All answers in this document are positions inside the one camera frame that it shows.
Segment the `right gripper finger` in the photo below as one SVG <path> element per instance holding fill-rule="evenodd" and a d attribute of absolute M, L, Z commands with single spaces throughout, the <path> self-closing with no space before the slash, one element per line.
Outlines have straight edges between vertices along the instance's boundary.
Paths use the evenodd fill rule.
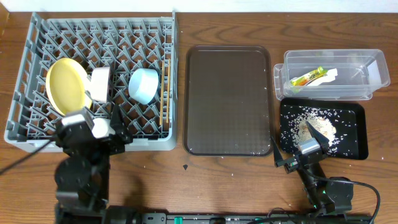
<path fill-rule="evenodd" d="M 279 151 L 279 147 L 276 144 L 273 137 L 271 137 L 271 143 L 272 143 L 272 147 L 273 147 L 274 165 L 276 167 L 280 167 L 280 166 L 284 165 L 284 159 L 283 159 L 283 157 Z"/>
<path fill-rule="evenodd" d="M 306 122 L 306 126 L 312 138 L 314 138 L 317 141 L 317 143 L 320 145 L 320 149 L 323 152 L 328 152 L 329 139 L 326 136 L 324 136 L 322 133 L 317 131 L 308 121 Z"/>

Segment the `light blue bowl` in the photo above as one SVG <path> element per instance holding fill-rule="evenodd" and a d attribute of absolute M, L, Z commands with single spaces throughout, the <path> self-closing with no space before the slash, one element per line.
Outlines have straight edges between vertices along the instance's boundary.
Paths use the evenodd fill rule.
<path fill-rule="evenodd" d="M 147 105 L 155 96 L 159 84 L 159 75 L 156 70 L 149 68 L 138 68 L 129 80 L 129 96 Z"/>

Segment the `pink bowl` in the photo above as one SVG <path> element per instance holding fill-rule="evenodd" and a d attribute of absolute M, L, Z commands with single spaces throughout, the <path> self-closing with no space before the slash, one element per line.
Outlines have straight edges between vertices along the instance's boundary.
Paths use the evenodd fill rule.
<path fill-rule="evenodd" d="M 110 67 L 95 68 L 91 74 L 88 92 L 91 99 L 100 103 L 108 102 Z"/>

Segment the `yellow plate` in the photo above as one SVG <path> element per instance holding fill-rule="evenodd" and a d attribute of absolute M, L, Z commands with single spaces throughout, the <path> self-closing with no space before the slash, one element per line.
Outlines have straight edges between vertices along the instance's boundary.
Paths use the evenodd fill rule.
<path fill-rule="evenodd" d="M 92 100 L 86 94 L 90 80 L 85 69 L 75 60 L 61 58 L 48 70 L 45 89 L 51 105 L 62 116 L 91 108 Z"/>

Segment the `green snack wrapper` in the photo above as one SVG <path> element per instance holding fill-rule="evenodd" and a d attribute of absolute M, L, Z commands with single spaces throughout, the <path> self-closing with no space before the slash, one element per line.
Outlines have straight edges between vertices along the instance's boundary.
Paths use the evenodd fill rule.
<path fill-rule="evenodd" d="M 292 86 L 305 86 L 310 82 L 316 80 L 317 78 L 324 76 L 327 71 L 328 70 L 325 70 L 322 66 L 319 66 L 317 69 L 312 70 L 311 72 L 308 72 L 300 77 L 295 77 L 291 79 L 290 84 Z"/>

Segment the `white napkin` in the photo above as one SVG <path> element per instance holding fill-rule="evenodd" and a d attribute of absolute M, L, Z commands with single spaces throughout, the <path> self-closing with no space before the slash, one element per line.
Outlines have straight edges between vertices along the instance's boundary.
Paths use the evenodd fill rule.
<path fill-rule="evenodd" d="M 315 79 L 314 81 L 307 84 L 307 86 L 319 86 L 323 83 L 330 83 L 336 80 L 338 76 L 338 71 L 336 68 L 327 71 L 324 76 Z"/>

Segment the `wooden chopstick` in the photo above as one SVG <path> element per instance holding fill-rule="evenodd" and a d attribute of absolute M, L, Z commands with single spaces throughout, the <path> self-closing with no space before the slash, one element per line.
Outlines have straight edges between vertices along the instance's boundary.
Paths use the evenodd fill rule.
<path fill-rule="evenodd" d="M 166 123 L 169 124 L 170 112 L 170 86 L 171 86 L 171 59 L 168 59 L 168 72 L 167 72 L 167 97 L 166 97 Z"/>
<path fill-rule="evenodd" d="M 160 89 L 160 118 L 159 118 L 159 124 L 160 126 L 163 125 L 163 113 L 164 113 L 164 78 L 165 78 L 165 61 L 162 61 L 162 69 L 161 69 L 161 89 Z"/>

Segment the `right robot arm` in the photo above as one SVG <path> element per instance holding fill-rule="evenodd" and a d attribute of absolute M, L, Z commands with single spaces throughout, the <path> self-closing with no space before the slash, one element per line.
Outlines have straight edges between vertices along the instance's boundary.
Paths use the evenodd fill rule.
<path fill-rule="evenodd" d="M 316 214 L 341 215 L 352 209 L 354 195 L 353 184 L 345 177 L 327 178 L 320 166 L 320 161 L 327 158 L 329 139 L 317 131 L 310 123 L 306 123 L 311 135 L 309 140 L 298 145 L 298 151 L 292 157 L 284 159 L 275 140 L 274 164 L 283 167 L 286 173 L 297 172 L 304 185 L 304 191 Z"/>

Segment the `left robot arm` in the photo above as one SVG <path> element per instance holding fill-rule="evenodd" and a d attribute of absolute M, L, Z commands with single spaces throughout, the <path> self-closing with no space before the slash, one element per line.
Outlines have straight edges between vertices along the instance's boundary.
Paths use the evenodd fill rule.
<path fill-rule="evenodd" d="M 105 223 L 109 200 L 110 157 L 124 153 L 133 140 L 115 106 L 107 124 L 111 132 L 97 138 L 86 109 L 66 115 L 57 126 L 55 143 L 67 154 L 55 170 L 56 223 Z"/>

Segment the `rice food waste pile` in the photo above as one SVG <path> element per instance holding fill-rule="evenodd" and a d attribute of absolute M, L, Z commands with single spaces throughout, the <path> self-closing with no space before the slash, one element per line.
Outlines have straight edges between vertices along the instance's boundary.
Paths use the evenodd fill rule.
<path fill-rule="evenodd" d="M 328 154 L 336 156 L 342 150 L 342 143 L 348 138 L 345 128 L 351 122 L 344 121 L 346 113 L 336 109 L 322 109 L 308 106 L 283 106 L 280 115 L 280 146 L 286 153 L 295 153 L 299 144 L 312 136 L 307 128 L 310 123 L 328 139 Z"/>

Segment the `black waste tray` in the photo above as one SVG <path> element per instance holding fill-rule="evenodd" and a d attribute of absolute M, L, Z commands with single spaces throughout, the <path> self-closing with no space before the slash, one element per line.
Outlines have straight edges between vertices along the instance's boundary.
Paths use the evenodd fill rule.
<path fill-rule="evenodd" d="M 322 109 L 342 110 L 346 113 L 344 121 L 351 122 L 350 128 L 345 128 L 348 138 L 342 143 L 342 150 L 336 156 L 344 159 L 365 160 L 368 158 L 368 140 L 366 132 L 366 116 L 364 108 L 357 103 L 339 101 L 307 100 L 285 98 L 280 102 L 280 115 L 283 106 L 308 106 Z"/>

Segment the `white cup in rack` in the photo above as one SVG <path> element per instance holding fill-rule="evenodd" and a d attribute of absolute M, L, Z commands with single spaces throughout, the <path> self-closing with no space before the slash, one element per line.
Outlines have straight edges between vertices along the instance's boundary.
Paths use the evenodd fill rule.
<path fill-rule="evenodd" d="M 115 134 L 115 130 L 110 126 L 110 120 L 105 118 L 95 118 L 93 120 L 94 126 L 91 130 L 96 139 L 108 137 L 110 134 Z"/>

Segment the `clear plastic bin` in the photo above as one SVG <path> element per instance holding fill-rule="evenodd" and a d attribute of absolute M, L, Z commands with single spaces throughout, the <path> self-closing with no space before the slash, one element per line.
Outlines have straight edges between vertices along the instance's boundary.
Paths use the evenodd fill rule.
<path fill-rule="evenodd" d="M 322 66 L 336 68 L 338 76 L 319 86 L 292 86 L 290 80 Z M 284 62 L 274 66 L 274 88 L 278 100 L 369 100 L 373 93 L 389 86 L 391 79 L 385 56 L 378 49 L 290 50 Z"/>

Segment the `grey dish rack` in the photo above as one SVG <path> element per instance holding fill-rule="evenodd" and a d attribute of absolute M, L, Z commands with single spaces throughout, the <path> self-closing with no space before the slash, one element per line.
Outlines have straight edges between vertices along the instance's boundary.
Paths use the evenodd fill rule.
<path fill-rule="evenodd" d="M 177 143 L 178 22 L 170 17 L 30 19 L 16 85 L 5 125 L 4 139 L 24 151 L 46 145 L 62 115 L 51 105 L 45 90 L 49 68 L 61 58 L 79 62 L 87 73 L 110 67 L 108 102 L 94 101 L 88 109 L 94 118 L 110 118 L 119 105 L 123 121 L 132 134 L 127 151 L 169 151 Z M 171 59 L 169 124 L 166 123 L 168 59 Z M 165 61 L 164 113 L 160 126 L 160 85 Z M 159 74 L 157 93 L 143 105 L 128 94 L 131 75 L 138 68 Z"/>

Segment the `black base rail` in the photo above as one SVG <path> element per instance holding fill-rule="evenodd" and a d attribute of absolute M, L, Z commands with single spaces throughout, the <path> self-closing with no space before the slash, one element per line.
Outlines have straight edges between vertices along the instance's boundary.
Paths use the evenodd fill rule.
<path fill-rule="evenodd" d="M 55 209 L 55 223 L 97 224 L 244 224 L 270 218 L 272 223 L 308 223 L 305 215 L 272 211 L 266 215 L 140 213 L 131 207 L 110 206 L 100 212 Z"/>

